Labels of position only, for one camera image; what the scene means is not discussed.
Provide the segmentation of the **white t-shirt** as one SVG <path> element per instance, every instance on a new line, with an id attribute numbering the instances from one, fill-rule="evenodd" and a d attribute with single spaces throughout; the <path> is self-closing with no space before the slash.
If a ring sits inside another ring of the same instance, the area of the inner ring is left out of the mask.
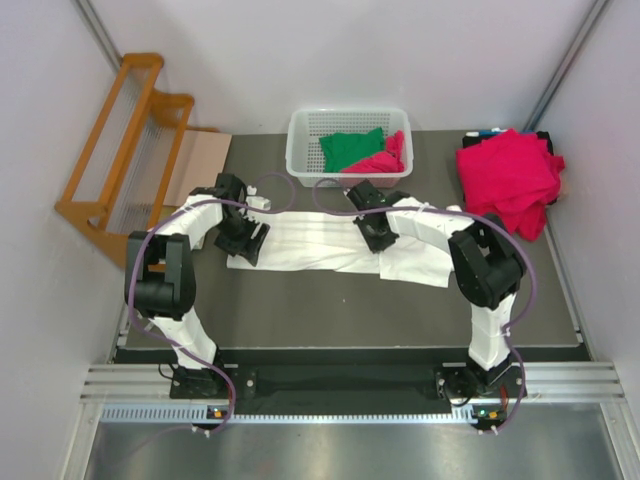
<path id="1" fill-rule="evenodd" d="M 253 266 L 240 256 L 229 256 L 229 269 L 329 270 L 440 288 L 449 285 L 450 255 L 411 237 L 400 237 L 383 252 L 373 253 L 350 218 L 318 212 L 252 212 L 250 218 L 270 226 L 258 263 Z"/>

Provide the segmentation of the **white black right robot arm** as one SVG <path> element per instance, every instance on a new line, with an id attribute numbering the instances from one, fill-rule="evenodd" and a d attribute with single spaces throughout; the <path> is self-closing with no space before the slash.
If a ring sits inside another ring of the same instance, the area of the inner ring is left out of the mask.
<path id="1" fill-rule="evenodd" d="M 507 324 L 526 273 L 521 253 L 499 233 L 500 218 L 487 214 L 477 220 L 455 208 L 438 210 L 404 192 L 385 195 L 367 180 L 346 197 L 360 212 L 354 224 L 372 252 L 386 252 L 407 237 L 449 256 L 458 289 L 471 306 L 467 384 L 478 395 L 492 394 L 510 367 Z"/>

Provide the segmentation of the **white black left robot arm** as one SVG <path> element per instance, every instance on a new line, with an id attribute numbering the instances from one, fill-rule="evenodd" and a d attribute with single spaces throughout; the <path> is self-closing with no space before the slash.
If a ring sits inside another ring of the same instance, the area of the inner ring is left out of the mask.
<path id="1" fill-rule="evenodd" d="M 158 225 L 128 236 L 125 301 L 161 331 L 178 365 L 194 370 L 192 384 L 205 396 L 220 394 L 227 374 L 214 364 L 217 345 L 195 311 L 193 252 L 214 230 L 219 250 L 255 266 L 270 226 L 251 214 L 270 208 L 271 202 L 256 188 L 235 175 L 220 174 L 212 187 L 192 190 Z"/>

